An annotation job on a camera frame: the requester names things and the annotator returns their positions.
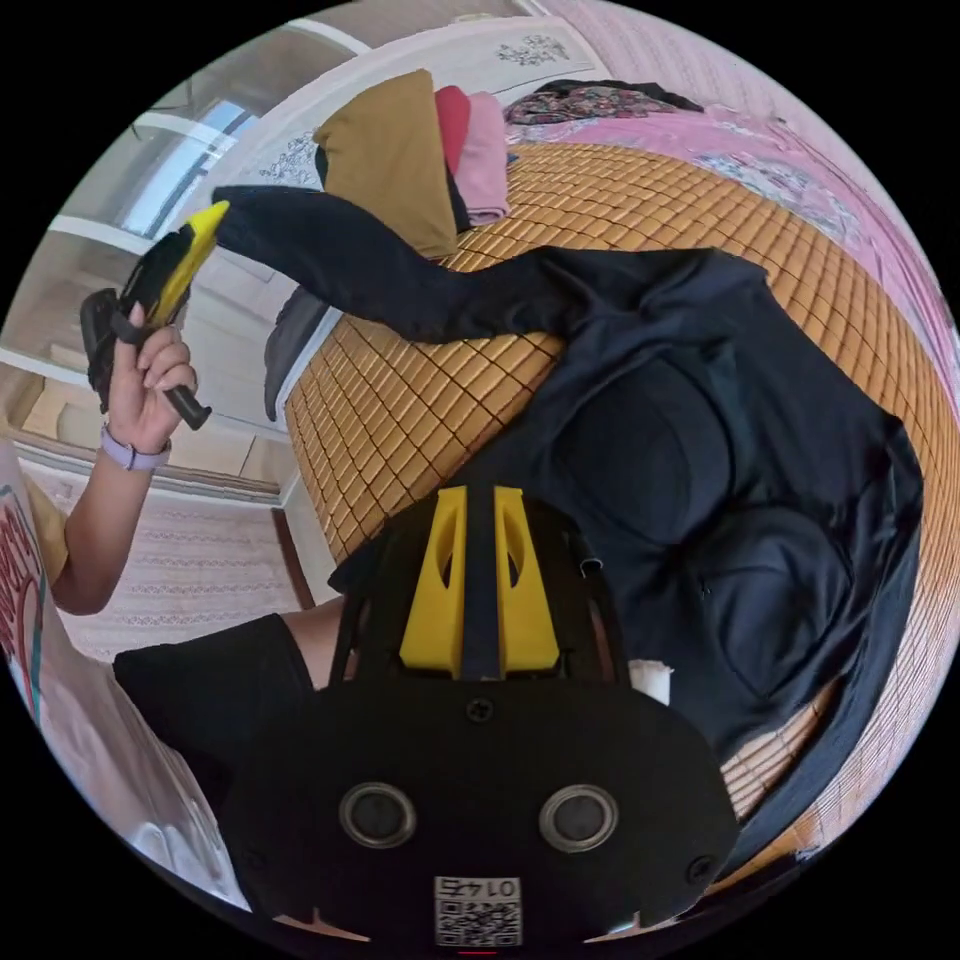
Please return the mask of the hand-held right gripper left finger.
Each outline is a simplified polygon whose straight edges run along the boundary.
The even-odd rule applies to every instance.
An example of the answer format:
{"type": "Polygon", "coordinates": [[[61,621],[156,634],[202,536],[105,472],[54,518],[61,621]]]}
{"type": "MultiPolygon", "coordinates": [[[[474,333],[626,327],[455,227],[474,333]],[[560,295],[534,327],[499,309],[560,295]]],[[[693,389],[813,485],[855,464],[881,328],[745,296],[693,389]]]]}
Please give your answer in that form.
{"type": "Polygon", "coordinates": [[[399,656],[415,671],[459,671],[462,665],[467,489],[437,493],[423,562],[399,656]]]}

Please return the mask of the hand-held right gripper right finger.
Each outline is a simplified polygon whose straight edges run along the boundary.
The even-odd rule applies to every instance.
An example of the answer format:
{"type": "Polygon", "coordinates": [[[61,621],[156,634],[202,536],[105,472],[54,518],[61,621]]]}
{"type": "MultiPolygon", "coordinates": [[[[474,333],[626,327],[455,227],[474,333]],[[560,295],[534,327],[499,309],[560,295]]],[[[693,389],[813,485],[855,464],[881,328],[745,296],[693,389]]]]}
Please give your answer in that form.
{"type": "Polygon", "coordinates": [[[493,491],[500,668],[552,671],[560,659],[522,491],[493,491]]]}

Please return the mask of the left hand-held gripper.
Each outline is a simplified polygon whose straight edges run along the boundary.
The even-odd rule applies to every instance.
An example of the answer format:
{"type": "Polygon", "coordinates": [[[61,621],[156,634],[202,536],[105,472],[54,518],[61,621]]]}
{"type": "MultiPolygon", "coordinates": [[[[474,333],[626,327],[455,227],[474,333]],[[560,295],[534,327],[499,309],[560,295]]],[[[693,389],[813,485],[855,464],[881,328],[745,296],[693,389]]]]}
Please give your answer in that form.
{"type": "Polygon", "coordinates": [[[175,324],[192,282],[217,246],[229,209],[221,200],[188,217],[137,261],[122,290],[105,288],[87,296],[79,311],[90,387],[107,412],[115,342],[140,347],[150,332],[175,324]]]}

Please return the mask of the person's left hand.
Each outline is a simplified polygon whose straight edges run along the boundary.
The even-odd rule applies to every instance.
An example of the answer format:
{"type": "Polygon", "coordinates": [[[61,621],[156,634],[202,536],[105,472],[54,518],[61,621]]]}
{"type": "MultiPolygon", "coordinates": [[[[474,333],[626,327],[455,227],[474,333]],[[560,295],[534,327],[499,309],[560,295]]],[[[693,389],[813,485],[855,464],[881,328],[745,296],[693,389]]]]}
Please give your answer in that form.
{"type": "Polygon", "coordinates": [[[167,397],[178,386],[195,390],[197,376],[175,326],[153,330],[140,347],[117,340],[107,407],[113,439],[140,454],[163,453],[182,420],[167,397]]]}

